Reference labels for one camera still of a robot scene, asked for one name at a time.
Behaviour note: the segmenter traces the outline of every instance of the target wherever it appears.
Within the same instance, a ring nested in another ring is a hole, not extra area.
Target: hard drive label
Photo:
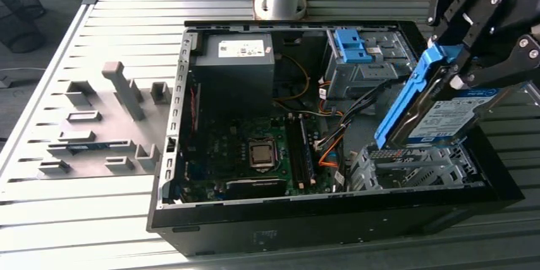
[[[437,101],[412,130],[409,143],[438,141],[454,136],[474,117],[476,107],[485,104],[497,95],[497,91],[497,89],[466,90],[452,100]]]

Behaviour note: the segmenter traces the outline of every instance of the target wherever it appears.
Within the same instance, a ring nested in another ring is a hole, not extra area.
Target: white cable
[[[2,72],[2,71],[18,71],[18,70],[45,71],[46,69],[44,69],[44,68],[8,68],[8,69],[0,69],[0,72]]]

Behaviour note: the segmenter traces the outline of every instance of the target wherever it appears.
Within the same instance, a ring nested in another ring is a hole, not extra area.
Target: power supply label
[[[222,40],[218,45],[220,51],[217,57],[262,57],[264,43],[262,40]]]
[[[464,90],[449,101],[437,101],[408,136],[410,144],[452,138],[474,117],[474,109],[497,95],[497,89]]]

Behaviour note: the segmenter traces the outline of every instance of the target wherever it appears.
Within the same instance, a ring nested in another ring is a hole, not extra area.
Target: screw
[[[530,57],[532,59],[534,59],[536,57],[538,57],[538,50],[532,50],[532,51],[529,52],[529,57]]]
[[[520,40],[520,47],[526,47],[528,44],[529,41],[525,38]]]

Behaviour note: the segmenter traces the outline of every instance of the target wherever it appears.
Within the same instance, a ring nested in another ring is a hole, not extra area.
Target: yellow wire
[[[304,90],[294,96],[288,96],[288,97],[278,97],[274,98],[274,101],[289,101],[290,99],[297,99],[298,97],[301,97],[306,90],[309,89],[309,76],[306,74],[306,71],[304,69],[304,67],[301,66],[301,64],[294,60],[294,58],[292,58],[289,55],[282,54],[282,57],[286,57],[294,64],[296,66],[301,69],[304,76],[305,76],[305,86],[304,86]]]

